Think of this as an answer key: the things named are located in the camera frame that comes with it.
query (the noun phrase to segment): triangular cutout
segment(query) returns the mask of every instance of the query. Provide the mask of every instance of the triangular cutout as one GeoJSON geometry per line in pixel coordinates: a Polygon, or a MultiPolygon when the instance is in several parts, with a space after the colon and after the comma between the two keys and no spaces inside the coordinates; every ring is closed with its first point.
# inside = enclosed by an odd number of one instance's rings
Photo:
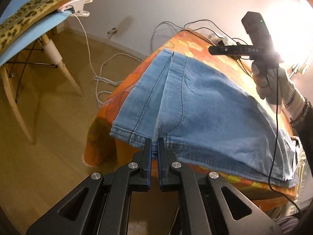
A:
{"type": "Polygon", "coordinates": [[[234,220],[240,220],[241,218],[252,214],[252,210],[229,188],[223,186],[221,190],[234,220]]]}
{"type": "Polygon", "coordinates": [[[88,193],[88,188],[82,188],[71,200],[69,200],[60,210],[58,214],[71,221],[75,221],[78,213],[83,205],[83,202],[88,193]]]}

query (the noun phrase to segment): orange tablecloth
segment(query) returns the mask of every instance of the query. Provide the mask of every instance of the orange tablecloth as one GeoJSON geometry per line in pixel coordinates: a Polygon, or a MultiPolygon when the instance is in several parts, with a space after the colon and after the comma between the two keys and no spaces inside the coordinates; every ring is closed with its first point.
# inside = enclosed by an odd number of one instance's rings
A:
{"type": "MultiPolygon", "coordinates": [[[[139,149],[131,147],[127,143],[111,138],[109,133],[112,123],[128,94],[135,87],[137,81],[152,60],[163,48],[168,48],[186,56],[193,57],[206,65],[221,71],[258,100],[273,119],[275,119],[275,114],[267,106],[265,100],[261,100],[256,93],[254,81],[243,72],[233,59],[228,58],[227,56],[212,56],[208,52],[210,44],[205,41],[205,37],[197,33],[195,34],[196,35],[188,31],[179,32],[140,64],[109,96],[89,129],[86,150],[84,153],[84,160],[86,163],[90,165],[99,165],[110,155],[117,152],[118,165],[123,165],[132,159],[134,152],[139,151],[139,149]]],[[[292,135],[292,129],[283,113],[279,115],[279,126],[292,135]]],[[[190,166],[197,172],[206,174],[209,171],[209,169],[206,169],[205,167],[195,165],[190,166]]],[[[261,200],[277,197],[277,194],[270,191],[269,186],[266,183],[259,183],[222,172],[220,172],[220,174],[250,199],[261,200]]],[[[273,188],[286,195],[294,197],[296,195],[297,186],[293,188],[273,186],[273,188]]],[[[286,202],[284,198],[276,198],[277,205],[284,202],[286,202]]]]}

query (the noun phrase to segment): person's arm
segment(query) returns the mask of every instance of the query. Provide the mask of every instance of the person's arm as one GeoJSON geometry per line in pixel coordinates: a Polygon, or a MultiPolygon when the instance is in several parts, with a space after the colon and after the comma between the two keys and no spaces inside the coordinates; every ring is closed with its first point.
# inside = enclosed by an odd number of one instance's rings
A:
{"type": "MultiPolygon", "coordinates": [[[[259,70],[253,63],[251,66],[252,78],[256,83],[256,90],[261,99],[273,96],[276,93],[270,85],[276,85],[276,69],[269,69],[267,78],[259,75],[259,70]]],[[[286,115],[290,117],[291,126],[297,131],[303,150],[306,153],[311,173],[313,174],[313,108],[295,85],[288,79],[286,71],[279,67],[278,81],[282,102],[286,115]]]]}

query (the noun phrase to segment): blue denim shorts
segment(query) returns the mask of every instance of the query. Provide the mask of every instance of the blue denim shorts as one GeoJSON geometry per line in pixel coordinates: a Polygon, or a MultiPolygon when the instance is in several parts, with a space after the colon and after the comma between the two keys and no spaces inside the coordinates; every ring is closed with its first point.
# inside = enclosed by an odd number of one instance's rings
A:
{"type": "MultiPolygon", "coordinates": [[[[179,161],[267,182],[276,122],[223,73],[164,49],[126,98],[110,135],[138,148],[147,137],[162,137],[179,161]]],[[[279,129],[271,182],[294,186],[298,159],[279,129]]]]}

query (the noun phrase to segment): chair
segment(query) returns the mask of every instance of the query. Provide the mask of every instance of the chair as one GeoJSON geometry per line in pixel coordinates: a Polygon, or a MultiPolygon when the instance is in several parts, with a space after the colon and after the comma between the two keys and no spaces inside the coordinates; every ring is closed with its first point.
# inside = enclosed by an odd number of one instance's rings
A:
{"type": "MultiPolygon", "coordinates": [[[[9,16],[14,14],[22,5],[24,5],[28,1],[30,0],[11,0],[10,2],[8,2],[8,0],[5,0],[4,2],[6,2],[8,5],[4,9],[2,15],[0,15],[0,24],[2,24],[9,16]]],[[[30,43],[34,41],[39,40],[42,46],[48,44],[50,40],[48,36],[46,35],[46,32],[52,29],[53,27],[57,26],[59,23],[61,23],[65,19],[67,19],[68,16],[69,16],[68,14],[65,14],[63,12],[58,12],[58,13],[52,13],[43,17],[41,20],[37,21],[29,29],[27,29],[15,41],[13,41],[11,45],[4,51],[4,53],[0,55],[0,74],[3,80],[4,90],[7,95],[7,99],[10,103],[10,106],[13,110],[15,117],[18,120],[18,123],[22,127],[22,130],[24,131],[24,133],[26,134],[30,142],[33,144],[36,142],[36,139],[35,139],[35,136],[31,134],[28,128],[26,127],[26,124],[18,110],[16,98],[13,96],[13,91],[9,83],[10,75],[8,75],[6,63],[9,63],[9,59],[11,59],[15,55],[18,55],[18,53],[21,50],[23,50],[25,47],[27,47],[30,43]]],[[[34,44],[32,45],[31,49],[28,49],[30,50],[28,59],[25,62],[19,62],[19,63],[24,64],[24,68],[27,64],[29,64],[28,60],[32,51],[34,50],[34,44]]],[[[70,83],[75,88],[75,90],[81,95],[82,91],[80,87],[78,86],[74,78],[71,76],[69,71],[67,70],[65,64],[62,61],[62,57],[59,57],[59,58],[61,59],[61,61],[58,62],[58,64],[55,64],[55,66],[61,70],[63,75],[70,81],[70,83]]]]}

